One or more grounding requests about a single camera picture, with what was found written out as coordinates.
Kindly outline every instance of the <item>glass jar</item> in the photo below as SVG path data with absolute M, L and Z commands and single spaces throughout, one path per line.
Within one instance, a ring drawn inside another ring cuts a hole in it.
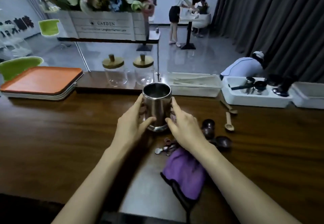
M 126 68 L 124 59 L 109 55 L 109 59 L 104 59 L 102 66 L 105 68 L 108 83 L 113 87 L 123 86 L 127 83 Z
M 135 79 L 139 85 L 146 86 L 154 81 L 154 60 L 151 56 L 141 54 L 133 62 Z

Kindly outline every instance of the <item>orange tray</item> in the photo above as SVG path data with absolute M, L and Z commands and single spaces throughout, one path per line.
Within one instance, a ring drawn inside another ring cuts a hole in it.
M 80 68 L 37 66 L 1 85 L 4 93 L 59 95 L 83 74 Z

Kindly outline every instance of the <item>stack of trays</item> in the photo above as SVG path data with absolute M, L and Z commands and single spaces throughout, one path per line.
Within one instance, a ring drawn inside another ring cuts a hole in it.
M 37 66 L 5 82 L 0 91 L 9 98 L 63 100 L 83 75 L 80 68 Z

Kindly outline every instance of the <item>flower box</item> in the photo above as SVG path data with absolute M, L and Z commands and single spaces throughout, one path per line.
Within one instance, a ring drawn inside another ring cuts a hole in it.
M 57 17 L 70 38 L 146 41 L 149 36 L 142 13 L 60 10 Z

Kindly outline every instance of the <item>blue flower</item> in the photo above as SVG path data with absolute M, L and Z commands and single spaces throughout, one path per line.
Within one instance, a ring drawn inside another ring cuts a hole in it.
M 119 12 L 120 6 L 122 5 L 123 0 L 110 0 L 109 9 L 114 12 Z

